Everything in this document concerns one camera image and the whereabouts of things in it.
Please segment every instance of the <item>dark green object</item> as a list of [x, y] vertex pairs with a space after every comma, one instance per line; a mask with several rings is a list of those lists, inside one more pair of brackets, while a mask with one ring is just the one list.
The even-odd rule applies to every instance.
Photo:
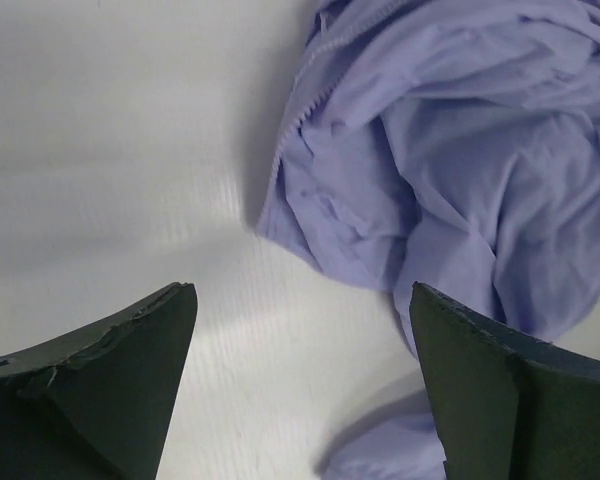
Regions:
[[410, 311], [448, 480], [600, 480], [600, 361], [422, 284]]
[[154, 480], [196, 312], [174, 284], [0, 357], [0, 480]]

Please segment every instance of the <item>zipper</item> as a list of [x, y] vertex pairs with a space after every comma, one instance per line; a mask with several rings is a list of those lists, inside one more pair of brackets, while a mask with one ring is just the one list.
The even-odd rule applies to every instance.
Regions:
[[[413, 1], [414, 0], [395, 0], [394, 2], [390, 3], [389, 5], [386, 5], [384, 8], [382, 8], [370, 18], [368, 18], [366, 22], [357, 26], [352, 25], [340, 37], [317, 47], [311, 53], [311, 57], [309, 57], [309, 59], [302, 66], [300, 72], [296, 75], [294, 85], [297, 85], [300, 82], [301, 78], [307, 72], [309, 67], [311, 67], [313, 63], [315, 63], [315, 60], [319, 56], [325, 53], [329, 53], [333, 50], [346, 47], [360, 35], [376, 27], [377, 25], [385, 21], [387, 18], [389, 18], [391, 15], [393, 15], [395, 12], [397, 12], [400, 8]], [[318, 94], [313, 98], [313, 100], [309, 103], [309, 105], [300, 110], [294, 116], [295, 120], [292, 120], [290, 125], [281, 133], [280, 139], [278, 140], [276, 150], [274, 153], [271, 177], [269, 178], [269, 184], [267, 186], [267, 197], [265, 199], [262, 212], [260, 213], [260, 217], [258, 218], [256, 229], [259, 230], [264, 226], [265, 219], [271, 208], [271, 198], [273, 195], [276, 180], [278, 178], [278, 172], [280, 171], [280, 162], [282, 160], [282, 150], [284, 145], [287, 143], [287, 140], [293, 134], [293, 132], [300, 128], [302, 124], [306, 122], [306, 120], [313, 114], [313, 112], [315, 112], [315, 110], [329, 98], [329, 96], [338, 87], [338, 85], [340, 85], [340, 82], [342, 82], [342, 79], [345, 77], [345, 74], [346, 72], [343, 72], [342, 75], [340, 75], [330, 85], [327, 85], [325, 88], [320, 90]]]

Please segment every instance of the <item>lavender garment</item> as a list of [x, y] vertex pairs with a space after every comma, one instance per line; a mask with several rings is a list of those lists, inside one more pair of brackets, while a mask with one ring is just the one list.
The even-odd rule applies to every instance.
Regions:
[[[261, 235], [391, 292], [414, 281], [545, 340], [600, 293], [600, 3], [322, 1]], [[429, 415], [345, 447], [324, 480], [441, 480]]]

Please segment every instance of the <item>white table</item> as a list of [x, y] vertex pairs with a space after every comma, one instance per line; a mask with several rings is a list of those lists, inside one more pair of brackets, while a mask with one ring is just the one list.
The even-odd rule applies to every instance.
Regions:
[[315, 478], [422, 386], [387, 298], [251, 233], [312, 8], [0, 0], [0, 354], [195, 283], [160, 480]]

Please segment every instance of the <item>crumpled fabric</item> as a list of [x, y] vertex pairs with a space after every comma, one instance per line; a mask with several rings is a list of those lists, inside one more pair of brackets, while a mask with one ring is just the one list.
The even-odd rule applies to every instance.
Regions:
[[[600, 1], [320, 2], [257, 231], [390, 292], [414, 353], [416, 281], [555, 340], [600, 294]], [[443, 460], [433, 417], [405, 416], [323, 480]]]

